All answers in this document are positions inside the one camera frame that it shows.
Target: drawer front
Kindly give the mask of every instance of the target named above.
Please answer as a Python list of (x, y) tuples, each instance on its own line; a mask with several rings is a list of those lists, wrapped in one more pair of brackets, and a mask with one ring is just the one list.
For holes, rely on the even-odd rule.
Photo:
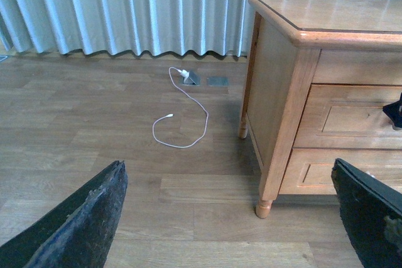
[(294, 147), (402, 149), (383, 106), (402, 87), (312, 85)]
[(402, 85), (402, 52), (322, 50), (313, 83)]
[(401, 151), (293, 149), (283, 178), (281, 194), (336, 194), (331, 171), (342, 158), (402, 193)]

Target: white cable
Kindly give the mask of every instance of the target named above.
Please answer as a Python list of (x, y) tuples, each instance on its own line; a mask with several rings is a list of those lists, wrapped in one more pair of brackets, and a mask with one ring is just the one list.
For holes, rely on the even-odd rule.
[(160, 140), (157, 139), (156, 136), (155, 136), (155, 125), (156, 125), (157, 122), (161, 121), (162, 119), (166, 119), (167, 117), (173, 117), (173, 114), (168, 114), (168, 115), (166, 115), (166, 116), (164, 116), (164, 117), (161, 117), (160, 119), (157, 119), (156, 121), (154, 121), (154, 123), (153, 123), (153, 125), (152, 125), (152, 135), (153, 135), (153, 138), (155, 139), (155, 141), (157, 141), (157, 142), (159, 142), (159, 143), (161, 143), (161, 144), (164, 144), (164, 145), (169, 146), (169, 147), (177, 147), (177, 148), (179, 148), (179, 149), (185, 149), (185, 148), (187, 148), (187, 147), (192, 147), (192, 146), (194, 146), (196, 143), (199, 142), (199, 140), (201, 140), (201, 138), (203, 138), (203, 137), (205, 136), (205, 133), (207, 132), (207, 125), (208, 125), (209, 113), (208, 113), (208, 111), (203, 107), (203, 105), (200, 104), (199, 101), (197, 101), (196, 99), (194, 99), (194, 98), (192, 98), (191, 96), (189, 96), (189, 95), (186, 93), (186, 91), (184, 91), (183, 89), (181, 89), (180, 87), (178, 87), (178, 86), (175, 84), (175, 82), (173, 81), (173, 78), (171, 77), (171, 72), (170, 72), (170, 70), (172, 70), (172, 69), (177, 70), (177, 71), (180, 73), (180, 75), (183, 76), (183, 77), (186, 77), (186, 76), (188, 77), (188, 72), (186, 72), (185, 70), (177, 69), (176, 67), (169, 67), (169, 76), (170, 76), (170, 80), (171, 80), (171, 83), (173, 84), (173, 86), (175, 86), (178, 90), (180, 90), (181, 92), (183, 92), (189, 99), (191, 99), (191, 100), (193, 100), (194, 102), (196, 102), (196, 103), (202, 108), (202, 110), (204, 110), (205, 115), (206, 115), (204, 133), (203, 133), (196, 141), (194, 141), (192, 144), (189, 144), (188, 146), (175, 146), (175, 145), (173, 145), (173, 144), (168, 144), (167, 142), (160, 141)]

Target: black handle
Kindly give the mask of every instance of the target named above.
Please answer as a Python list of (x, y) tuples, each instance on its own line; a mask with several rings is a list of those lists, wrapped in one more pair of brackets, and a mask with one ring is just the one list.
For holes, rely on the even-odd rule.
[(402, 94), (399, 101), (385, 105), (383, 112), (392, 120), (394, 128), (402, 129)]

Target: white curtain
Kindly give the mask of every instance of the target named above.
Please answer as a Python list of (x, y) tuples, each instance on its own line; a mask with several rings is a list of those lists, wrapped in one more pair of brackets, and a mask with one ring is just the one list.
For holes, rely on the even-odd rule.
[(0, 0), (0, 38), (16, 51), (240, 56), (252, 23), (247, 0)]

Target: dresser leg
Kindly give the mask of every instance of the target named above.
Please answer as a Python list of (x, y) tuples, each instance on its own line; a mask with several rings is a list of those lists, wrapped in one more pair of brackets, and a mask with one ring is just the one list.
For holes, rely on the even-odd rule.
[(258, 218), (265, 219), (268, 217), (269, 212), (271, 211), (272, 200), (262, 200), (261, 198), (258, 200), (256, 207), (256, 215)]
[(244, 139), (247, 137), (248, 129), (247, 129), (247, 122), (245, 119), (242, 119), (239, 124), (239, 137)]

